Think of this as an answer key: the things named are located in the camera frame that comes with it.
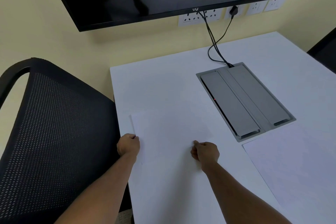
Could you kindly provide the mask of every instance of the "electrical outlet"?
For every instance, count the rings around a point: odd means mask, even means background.
[[[266,5],[264,12],[273,11],[279,9],[286,0],[270,0]]]
[[[207,22],[217,21],[221,18],[223,8],[205,11]],[[182,14],[178,17],[178,26],[188,26],[205,23],[199,12]]]
[[[231,18],[230,11],[231,11],[232,7],[233,6],[230,6],[230,7],[226,8],[224,19],[230,19]],[[238,13],[234,16],[235,18],[238,17],[238,16],[242,16],[243,15],[243,12],[245,10],[246,4],[244,4],[244,5],[238,5],[237,7],[238,7]]]
[[[246,15],[259,14],[265,9],[268,0],[250,3],[250,7],[246,12]]]

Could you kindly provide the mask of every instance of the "hand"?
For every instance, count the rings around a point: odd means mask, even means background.
[[[117,151],[120,156],[123,156],[124,154],[132,154],[136,157],[139,150],[139,137],[133,134],[124,134],[120,137],[119,142],[117,143]]]
[[[207,164],[216,163],[218,161],[219,151],[217,145],[213,143],[199,143],[198,141],[194,141],[191,155],[194,159],[200,161],[203,169]]]

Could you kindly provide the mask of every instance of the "desk cable box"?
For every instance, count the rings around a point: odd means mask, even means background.
[[[238,142],[296,120],[244,63],[196,76]]]

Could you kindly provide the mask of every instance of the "power cord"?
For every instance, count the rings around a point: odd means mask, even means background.
[[[230,26],[230,24],[231,24],[231,22],[232,22],[232,20],[233,20],[233,17],[238,13],[238,7],[237,7],[237,6],[233,6],[229,13],[230,13],[230,15],[231,15],[230,23],[229,23],[228,27],[226,28],[226,31],[225,31],[224,35],[222,35],[222,37],[216,41],[216,40],[215,40],[215,37],[213,36],[212,31],[211,31],[211,29],[210,29],[210,27],[209,27],[209,25],[208,25],[208,22],[207,22],[207,19],[206,19],[206,16],[205,16],[205,12],[203,11],[203,14],[202,14],[201,12],[199,12],[199,14],[201,15],[201,17],[202,17],[203,20],[205,21],[205,24],[206,24],[207,29],[208,29],[208,33],[209,33],[210,38],[211,38],[211,41],[212,41],[212,46],[208,49],[208,57],[209,57],[209,59],[211,59],[211,60],[213,60],[213,61],[217,61],[217,62],[225,63],[229,68],[231,68],[231,67],[234,67],[234,65],[230,64],[229,62],[227,62],[227,61],[224,59],[224,57],[221,55],[221,53],[220,53],[220,51],[219,51],[219,49],[218,49],[218,47],[217,47],[217,43],[218,43],[218,42],[225,36],[225,34],[226,34],[226,32],[227,32],[227,30],[228,30],[228,28],[229,28],[229,26]],[[222,58],[223,61],[220,61],[220,60],[214,60],[214,59],[212,59],[212,58],[210,57],[209,51],[210,51],[210,49],[211,49],[212,47],[215,48],[216,52],[217,52],[218,55]]]

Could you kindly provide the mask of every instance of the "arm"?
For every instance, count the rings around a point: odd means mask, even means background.
[[[212,190],[228,224],[290,224],[278,211],[237,182],[217,160],[219,152],[213,143],[194,141],[191,155],[201,162]]]
[[[121,200],[140,150],[139,138],[122,136],[117,144],[121,156],[110,169],[80,194],[55,224],[114,223]]]

